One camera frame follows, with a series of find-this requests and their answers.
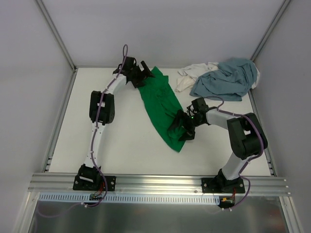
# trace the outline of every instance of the blue cloth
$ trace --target blue cloth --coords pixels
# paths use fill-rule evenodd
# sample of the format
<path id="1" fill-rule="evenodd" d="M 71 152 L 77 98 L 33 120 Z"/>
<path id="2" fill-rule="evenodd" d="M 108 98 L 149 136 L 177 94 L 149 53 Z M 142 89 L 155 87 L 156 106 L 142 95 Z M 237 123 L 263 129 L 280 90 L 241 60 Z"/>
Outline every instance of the blue cloth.
<path id="1" fill-rule="evenodd" d="M 201 75 L 190 95 L 196 97 L 218 96 L 225 101 L 241 101 L 257 80 L 255 64 L 243 58 L 220 62 L 218 70 Z"/>

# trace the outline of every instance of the white wall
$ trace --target white wall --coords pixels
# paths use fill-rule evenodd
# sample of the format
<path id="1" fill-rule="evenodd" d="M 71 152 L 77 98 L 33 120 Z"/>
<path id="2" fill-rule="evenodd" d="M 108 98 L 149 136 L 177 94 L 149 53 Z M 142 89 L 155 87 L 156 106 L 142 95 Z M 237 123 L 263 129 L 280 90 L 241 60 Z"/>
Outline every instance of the white wall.
<path id="1" fill-rule="evenodd" d="M 254 90 L 278 174 L 288 178 L 305 232 L 311 232 L 311 1 L 293 0 L 256 60 Z"/>
<path id="2" fill-rule="evenodd" d="M 40 172 L 70 68 L 33 0 L 0 7 L 0 231 L 13 230 Z"/>
<path id="3" fill-rule="evenodd" d="M 44 0 L 77 66 L 130 55 L 160 67 L 250 58 L 283 0 Z"/>

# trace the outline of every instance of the white table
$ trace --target white table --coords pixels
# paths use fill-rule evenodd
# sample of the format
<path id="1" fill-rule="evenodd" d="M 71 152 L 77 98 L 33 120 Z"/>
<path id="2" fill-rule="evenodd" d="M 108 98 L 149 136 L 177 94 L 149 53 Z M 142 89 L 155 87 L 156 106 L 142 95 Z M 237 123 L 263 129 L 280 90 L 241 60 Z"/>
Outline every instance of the white table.
<path id="1" fill-rule="evenodd" d="M 88 116 L 93 90 L 104 90 L 113 68 L 80 68 L 70 96 L 65 118 L 54 151 L 50 172 L 76 173 L 87 155 L 91 135 Z M 177 69 L 160 69 L 169 76 L 174 90 Z M 175 92 L 186 107 L 195 99 L 190 89 Z M 220 102 L 209 100 L 209 106 Z M 115 96 L 116 116 L 107 128 L 102 171 L 107 174 L 216 175 L 229 159 L 232 150 L 228 131 L 217 126 L 201 125 L 195 139 L 186 141 L 181 152 L 169 148 L 153 127 L 139 91 L 128 83 Z M 222 109 L 235 113 L 252 112 L 249 96 L 241 102 L 226 102 Z M 245 169 L 246 176 L 270 176 L 264 155 Z"/>

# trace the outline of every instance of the green cloth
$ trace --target green cloth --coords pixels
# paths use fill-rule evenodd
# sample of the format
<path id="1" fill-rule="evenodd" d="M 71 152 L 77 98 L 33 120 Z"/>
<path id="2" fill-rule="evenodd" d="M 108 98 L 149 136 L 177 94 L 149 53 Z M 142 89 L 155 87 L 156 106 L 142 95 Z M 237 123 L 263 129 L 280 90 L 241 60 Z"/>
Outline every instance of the green cloth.
<path id="1" fill-rule="evenodd" d="M 151 72 L 155 78 L 147 78 L 144 80 L 145 86 L 138 88 L 141 98 L 159 135 L 170 148 L 180 152 L 185 141 L 178 141 L 178 139 L 185 130 L 182 127 L 177 127 L 168 132 L 167 129 L 173 122 L 177 111 L 182 107 L 169 85 L 169 77 L 163 75 L 157 67 L 154 67 Z"/>

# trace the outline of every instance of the folded fabric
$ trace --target folded fabric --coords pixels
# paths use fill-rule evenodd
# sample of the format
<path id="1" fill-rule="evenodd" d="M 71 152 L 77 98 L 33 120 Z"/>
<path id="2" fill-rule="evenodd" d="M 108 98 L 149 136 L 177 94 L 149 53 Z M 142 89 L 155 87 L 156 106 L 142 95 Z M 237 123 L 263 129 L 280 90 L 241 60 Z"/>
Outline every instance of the folded fabric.
<path id="1" fill-rule="evenodd" d="M 139 87 L 141 98 L 145 104 L 147 114 L 166 144 L 173 150 L 180 152 L 185 141 L 178 141 L 185 130 L 177 127 L 168 131 L 176 113 L 182 109 L 178 99 L 169 85 L 169 77 L 164 76 L 161 71 L 154 67 L 151 71 L 155 78 L 144 80 L 145 86 Z"/>
<path id="2" fill-rule="evenodd" d="M 193 64 L 191 66 L 187 66 L 178 71 L 178 73 L 182 76 L 177 79 L 177 87 L 175 89 L 176 92 L 181 92 L 186 88 L 193 87 L 195 81 L 198 77 L 206 72 L 218 70 L 218 62 L 209 62 L 208 64 Z"/>
<path id="3" fill-rule="evenodd" d="M 196 97 L 218 96 L 225 101 L 241 101 L 257 81 L 255 64 L 242 58 L 220 62 L 218 70 L 201 75 L 190 95 Z"/>

